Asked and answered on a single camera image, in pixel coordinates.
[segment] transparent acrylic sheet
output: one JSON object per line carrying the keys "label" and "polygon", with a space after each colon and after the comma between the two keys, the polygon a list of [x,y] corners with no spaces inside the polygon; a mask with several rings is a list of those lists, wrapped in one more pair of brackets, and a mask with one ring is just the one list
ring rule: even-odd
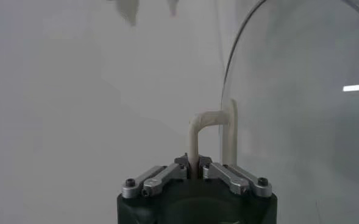
{"label": "transparent acrylic sheet", "polygon": [[353,6],[265,1],[227,68],[222,105],[237,101],[237,162],[269,178],[278,223],[359,223],[359,7]]}

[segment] metal clamp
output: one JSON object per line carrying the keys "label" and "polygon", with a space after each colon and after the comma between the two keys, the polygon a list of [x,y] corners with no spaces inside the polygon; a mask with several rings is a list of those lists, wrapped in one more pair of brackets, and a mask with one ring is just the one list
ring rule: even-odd
{"label": "metal clamp", "polygon": [[187,179],[187,168],[176,163],[169,165],[158,175],[144,181],[141,194],[144,197],[158,195],[162,192],[164,185],[171,179]]}
{"label": "metal clamp", "polygon": [[218,178],[223,180],[223,182],[229,186],[230,191],[238,195],[243,195],[249,187],[249,183],[246,179],[238,177],[220,163],[211,163],[209,166],[205,166],[204,178]]}
{"label": "metal clamp", "polygon": [[272,195],[271,183],[266,178],[257,178],[251,173],[243,170],[237,165],[230,165],[227,168],[236,175],[247,179],[250,184],[251,191],[259,197],[270,197]]}
{"label": "metal clamp", "polygon": [[164,170],[164,166],[154,166],[136,179],[127,179],[123,184],[123,198],[135,198],[139,196],[143,182]]}

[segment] white deformable object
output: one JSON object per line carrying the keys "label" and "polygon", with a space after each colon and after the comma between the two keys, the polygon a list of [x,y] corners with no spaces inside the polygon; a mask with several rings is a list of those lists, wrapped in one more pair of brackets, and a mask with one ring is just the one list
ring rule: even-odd
{"label": "white deformable object", "polygon": [[213,125],[223,125],[221,162],[223,164],[236,164],[237,108],[236,102],[231,99],[229,105],[222,110],[197,114],[190,122],[188,159],[192,179],[196,179],[198,176],[198,133],[204,127]]}

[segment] black plastic housing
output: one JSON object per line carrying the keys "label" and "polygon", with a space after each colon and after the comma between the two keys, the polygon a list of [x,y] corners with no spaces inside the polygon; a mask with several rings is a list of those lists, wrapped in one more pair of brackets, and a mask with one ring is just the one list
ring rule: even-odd
{"label": "black plastic housing", "polygon": [[277,197],[235,195],[219,179],[171,180],[151,198],[117,198],[118,224],[275,224]]}

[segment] white background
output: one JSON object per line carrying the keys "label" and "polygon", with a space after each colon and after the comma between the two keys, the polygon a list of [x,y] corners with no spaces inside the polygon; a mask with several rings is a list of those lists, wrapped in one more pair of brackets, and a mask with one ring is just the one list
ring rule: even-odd
{"label": "white background", "polygon": [[[186,148],[219,108],[215,1],[0,0],[0,223],[116,223],[127,177]],[[219,159],[218,129],[200,153]]]}

